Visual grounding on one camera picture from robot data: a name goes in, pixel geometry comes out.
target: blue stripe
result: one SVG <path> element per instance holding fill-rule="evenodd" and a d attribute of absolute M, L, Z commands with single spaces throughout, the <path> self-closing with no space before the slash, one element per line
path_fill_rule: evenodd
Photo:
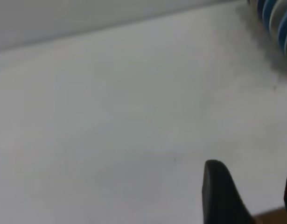
<path fill-rule="evenodd" d="M 266 0 L 265 4 L 264 4 L 263 23 L 264 23 L 264 25 L 268 31 L 269 31 L 269 23 L 270 23 L 271 13 L 272 13 L 272 10 L 273 10 L 276 2 L 277 2 L 277 0 Z"/>
<path fill-rule="evenodd" d="M 266 0 L 258 0 L 257 2 L 257 14 L 259 16 L 259 19 L 263 19 L 263 9 L 265 5 Z"/>
<path fill-rule="evenodd" d="M 287 37 L 287 12 L 284 14 L 278 28 L 278 44 L 283 52 L 285 52 L 286 37 Z"/>

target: wooden surface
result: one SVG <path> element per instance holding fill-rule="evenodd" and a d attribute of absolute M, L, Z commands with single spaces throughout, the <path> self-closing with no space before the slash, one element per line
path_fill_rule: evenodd
<path fill-rule="evenodd" d="M 287 224 L 287 211 L 280 208 L 260 214 L 255 219 L 257 224 Z"/>

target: white table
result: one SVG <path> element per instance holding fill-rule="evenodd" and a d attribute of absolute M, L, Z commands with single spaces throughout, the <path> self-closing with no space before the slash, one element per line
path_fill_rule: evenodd
<path fill-rule="evenodd" d="M 0 53 L 0 224 L 198 224 L 207 159 L 283 205 L 287 64 L 244 1 Z"/>

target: white surface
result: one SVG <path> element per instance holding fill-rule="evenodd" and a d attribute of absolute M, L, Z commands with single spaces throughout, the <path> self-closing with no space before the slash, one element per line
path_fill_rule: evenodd
<path fill-rule="evenodd" d="M 202 223 L 206 159 L 252 213 L 282 205 L 287 71 L 265 46 L 239 1 L 1 53 L 0 224 Z"/>
<path fill-rule="evenodd" d="M 226 0 L 0 0 L 0 49 Z"/>

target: white wall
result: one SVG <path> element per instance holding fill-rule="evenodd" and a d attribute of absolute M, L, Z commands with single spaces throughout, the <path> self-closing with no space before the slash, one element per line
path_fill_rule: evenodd
<path fill-rule="evenodd" d="M 0 0 L 0 49 L 224 0 Z"/>

